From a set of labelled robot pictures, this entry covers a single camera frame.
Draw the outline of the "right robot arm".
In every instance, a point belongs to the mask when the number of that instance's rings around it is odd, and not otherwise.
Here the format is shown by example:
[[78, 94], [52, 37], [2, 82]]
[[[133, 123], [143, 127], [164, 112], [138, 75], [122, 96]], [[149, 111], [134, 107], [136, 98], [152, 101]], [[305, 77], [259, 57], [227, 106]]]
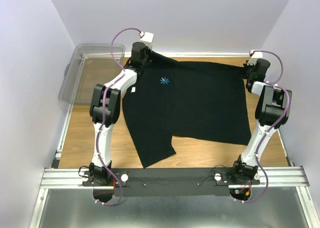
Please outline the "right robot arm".
[[263, 58], [250, 58], [243, 64], [245, 87], [251, 94], [259, 96], [259, 100], [253, 135], [230, 171], [230, 179], [236, 184], [245, 184], [255, 178], [270, 138], [289, 119], [293, 92], [265, 81], [270, 65]]

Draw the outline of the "black t-shirt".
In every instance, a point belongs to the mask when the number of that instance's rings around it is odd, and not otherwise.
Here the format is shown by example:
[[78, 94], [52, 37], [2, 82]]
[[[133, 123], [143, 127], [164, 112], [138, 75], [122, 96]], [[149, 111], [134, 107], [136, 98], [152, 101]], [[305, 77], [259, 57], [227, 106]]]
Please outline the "black t-shirt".
[[242, 71], [229, 64], [153, 54], [122, 99], [142, 166], [173, 156], [174, 136], [247, 145], [251, 131]]

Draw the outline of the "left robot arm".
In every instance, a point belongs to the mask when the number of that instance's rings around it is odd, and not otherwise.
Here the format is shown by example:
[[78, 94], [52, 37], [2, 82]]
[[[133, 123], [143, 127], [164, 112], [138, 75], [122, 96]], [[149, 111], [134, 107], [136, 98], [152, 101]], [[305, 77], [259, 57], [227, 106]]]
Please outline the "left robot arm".
[[89, 109], [95, 132], [94, 153], [88, 168], [91, 183], [104, 186], [114, 177], [111, 172], [111, 137], [120, 116], [121, 96], [151, 63], [152, 47], [149, 41], [134, 42], [131, 57], [120, 74], [108, 83], [97, 84], [93, 89]]

